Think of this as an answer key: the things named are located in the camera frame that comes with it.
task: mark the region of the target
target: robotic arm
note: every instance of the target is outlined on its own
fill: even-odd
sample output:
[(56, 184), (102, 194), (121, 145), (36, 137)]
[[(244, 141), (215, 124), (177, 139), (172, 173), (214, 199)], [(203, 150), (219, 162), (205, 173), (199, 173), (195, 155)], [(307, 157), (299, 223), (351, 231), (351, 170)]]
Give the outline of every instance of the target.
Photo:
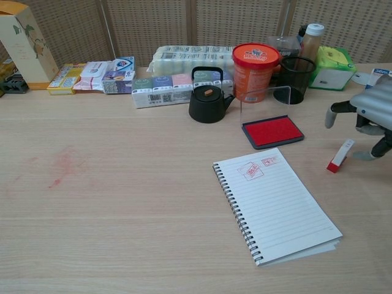
[(332, 104), (325, 116), (325, 127), (330, 129), (338, 113), (357, 113), (357, 131), (367, 135), (384, 135), (371, 151), (358, 151), (354, 157), (374, 160), (392, 149), (392, 77), (380, 77), (376, 85), (355, 95), (351, 100)]

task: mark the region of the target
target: bottle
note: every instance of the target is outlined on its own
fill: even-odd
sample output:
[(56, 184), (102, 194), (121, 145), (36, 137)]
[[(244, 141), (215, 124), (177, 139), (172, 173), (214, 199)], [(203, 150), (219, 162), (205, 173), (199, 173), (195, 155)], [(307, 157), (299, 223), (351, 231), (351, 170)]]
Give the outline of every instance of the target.
[(324, 26), (322, 24), (311, 23), (307, 26), (304, 39), (302, 40), (301, 57), (309, 58), (313, 62), (316, 60), (323, 33)]

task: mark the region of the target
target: lined paper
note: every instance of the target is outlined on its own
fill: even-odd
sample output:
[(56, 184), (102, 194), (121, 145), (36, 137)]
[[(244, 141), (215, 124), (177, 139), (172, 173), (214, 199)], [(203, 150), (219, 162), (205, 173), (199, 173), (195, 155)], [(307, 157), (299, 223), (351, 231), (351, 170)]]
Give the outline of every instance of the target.
[(338, 241), (330, 241), (342, 233), (277, 148), (214, 164), (222, 170), (261, 252), (257, 265), (334, 249)]

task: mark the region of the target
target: black teapot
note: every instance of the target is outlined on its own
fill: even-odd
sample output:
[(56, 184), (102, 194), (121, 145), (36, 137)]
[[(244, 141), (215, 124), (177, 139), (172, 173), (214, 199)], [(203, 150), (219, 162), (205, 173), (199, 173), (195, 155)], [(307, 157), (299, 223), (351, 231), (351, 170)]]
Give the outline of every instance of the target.
[[(223, 70), (219, 67), (197, 66), (192, 69), (192, 84), (195, 80), (195, 72), (198, 70), (208, 70), (220, 73), (220, 86), (223, 82)], [(216, 123), (226, 114), (226, 109), (233, 101), (233, 95), (224, 97), (224, 92), (220, 87), (203, 85), (193, 88), (189, 102), (189, 115), (200, 123)]]

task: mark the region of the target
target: white bottle cap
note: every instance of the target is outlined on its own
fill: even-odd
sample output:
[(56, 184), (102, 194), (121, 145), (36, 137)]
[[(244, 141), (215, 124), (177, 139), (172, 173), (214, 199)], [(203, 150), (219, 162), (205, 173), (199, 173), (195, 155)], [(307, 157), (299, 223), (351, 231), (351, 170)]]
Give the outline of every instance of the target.
[(324, 26), (319, 23), (311, 23), (306, 28), (306, 34), (311, 36), (320, 36), (324, 33)]

